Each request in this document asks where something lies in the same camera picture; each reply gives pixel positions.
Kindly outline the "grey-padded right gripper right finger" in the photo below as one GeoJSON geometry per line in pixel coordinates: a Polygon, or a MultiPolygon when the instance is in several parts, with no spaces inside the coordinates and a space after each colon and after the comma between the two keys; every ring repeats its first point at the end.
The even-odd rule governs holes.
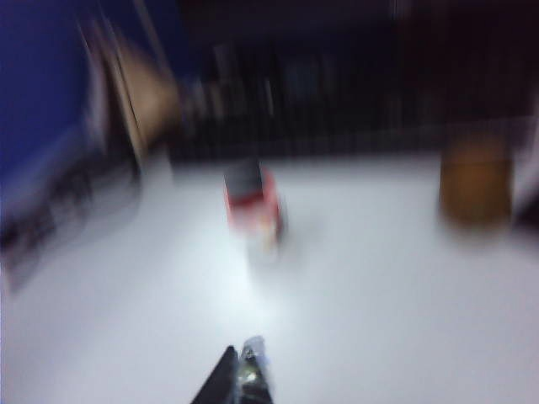
{"type": "Polygon", "coordinates": [[[237,402],[273,403],[264,338],[248,339],[237,366],[237,402]]]}

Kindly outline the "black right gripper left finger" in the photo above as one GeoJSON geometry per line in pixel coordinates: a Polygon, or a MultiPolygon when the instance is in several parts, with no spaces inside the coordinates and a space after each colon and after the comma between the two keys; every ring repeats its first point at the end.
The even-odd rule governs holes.
{"type": "Polygon", "coordinates": [[[235,401],[237,350],[228,346],[197,392],[192,404],[231,404],[235,401]]]}

